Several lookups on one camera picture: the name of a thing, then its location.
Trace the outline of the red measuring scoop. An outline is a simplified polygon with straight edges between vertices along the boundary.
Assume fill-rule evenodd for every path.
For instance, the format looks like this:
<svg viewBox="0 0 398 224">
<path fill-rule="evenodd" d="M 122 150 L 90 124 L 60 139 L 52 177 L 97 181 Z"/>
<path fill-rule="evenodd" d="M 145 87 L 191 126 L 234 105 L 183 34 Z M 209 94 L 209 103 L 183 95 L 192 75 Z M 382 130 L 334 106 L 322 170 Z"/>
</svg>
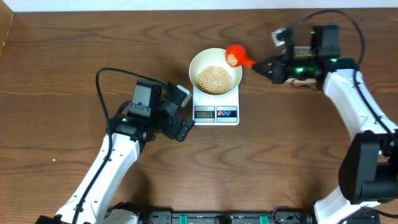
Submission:
<svg viewBox="0 0 398 224">
<path fill-rule="evenodd" d="M 226 48 L 225 59 L 230 67 L 244 66 L 252 70 L 255 61 L 248 59 L 246 49 L 239 44 L 229 45 Z"/>
</svg>

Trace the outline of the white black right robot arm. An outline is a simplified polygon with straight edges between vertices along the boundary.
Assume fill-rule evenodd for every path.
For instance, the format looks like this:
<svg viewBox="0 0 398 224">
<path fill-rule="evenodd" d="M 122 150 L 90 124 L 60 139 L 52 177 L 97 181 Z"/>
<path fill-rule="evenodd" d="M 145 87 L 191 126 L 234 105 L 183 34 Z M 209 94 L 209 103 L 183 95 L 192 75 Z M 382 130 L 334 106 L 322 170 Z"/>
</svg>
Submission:
<svg viewBox="0 0 398 224">
<path fill-rule="evenodd" d="M 314 204 L 313 219 L 315 223 L 348 222 L 397 198 L 397 125 L 366 88 L 358 62 L 341 57 L 337 25 L 313 27 L 304 56 L 297 55 L 293 31 L 275 30 L 271 37 L 285 50 L 251 68 L 274 84 L 312 79 L 335 105 L 351 144 L 338 171 L 337 188 Z"/>
</svg>

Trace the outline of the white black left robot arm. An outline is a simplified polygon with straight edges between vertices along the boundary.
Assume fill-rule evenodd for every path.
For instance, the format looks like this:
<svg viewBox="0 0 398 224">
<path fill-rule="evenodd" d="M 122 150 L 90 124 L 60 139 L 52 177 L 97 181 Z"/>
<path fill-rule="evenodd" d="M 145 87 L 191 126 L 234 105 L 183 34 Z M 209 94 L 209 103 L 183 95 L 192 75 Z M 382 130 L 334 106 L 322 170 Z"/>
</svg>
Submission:
<svg viewBox="0 0 398 224">
<path fill-rule="evenodd" d="M 138 80 L 133 99 L 107 119 L 103 143 L 81 184 L 54 217 L 41 215 L 37 223 L 141 223 L 142 215 L 128 208 L 108 207 L 126 172 L 156 134 L 185 140 L 194 122 L 177 111 L 191 96 L 181 85 Z"/>
</svg>

